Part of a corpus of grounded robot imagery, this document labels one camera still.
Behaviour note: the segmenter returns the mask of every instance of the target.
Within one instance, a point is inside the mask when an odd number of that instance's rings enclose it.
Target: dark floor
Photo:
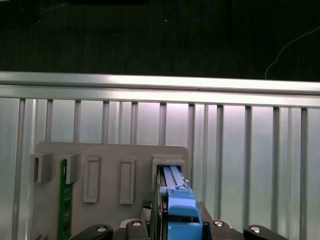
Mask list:
[[[180,2],[191,17],[209,5]],[[43,0],[34,9],[63,3]],[[68,3],[40,14],[38,24],[21,24],[0,4],[0,71],[263,79],[285,44],[320,26],[319,9],[319,0],[233,0],[229,41],[226,0],[213,0],[197,22],[181,16],[176,0]],[[320,80],[319,43],[320,30],[290,45],[268,78]]]

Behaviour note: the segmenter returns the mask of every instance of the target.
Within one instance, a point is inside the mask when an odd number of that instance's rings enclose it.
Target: blue clip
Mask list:
[[[176,166],[163,167],[166,186],[161,194],[168,195],[168,215],[197,218],[198,222],[168,222],[168,240],[201,240],[203,221],[192,189]]]
[[[197,201],[191,188],[176,166],[163,168],[166,186],[160,193],[168,195],[168,214],[180,217],[198,217]]]

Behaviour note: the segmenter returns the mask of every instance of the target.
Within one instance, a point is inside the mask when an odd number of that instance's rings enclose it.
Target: blue connector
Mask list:
[[[177,166],[163,167],[166,186],[160,193],[168,196],[168,215],[197,219],[197,222],[168,222],[168,240],[202,240],[203,221],[194,192]]]

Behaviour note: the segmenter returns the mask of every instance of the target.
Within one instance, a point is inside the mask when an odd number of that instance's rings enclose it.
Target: green circuit board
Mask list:
[[[66,184],[67,160],[60,163],[60,195],[57,240],[68,240],[71,237],[72,219],[72,184]]]

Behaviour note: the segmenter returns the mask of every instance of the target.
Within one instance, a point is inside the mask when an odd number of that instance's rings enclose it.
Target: gray plastic holder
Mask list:
[[[31,188],[29,234],[39,233],[49,240],[57,239],[64,159],[66,183],[72,184],[72,236],[97,223],[116,230],[122,221],[138,219],[143,201],[155,199],[157,166],[178,165],[192,180],[188,150],[182,146],[43,141],[35,152],[31,159],[38,158],[42,165]]]

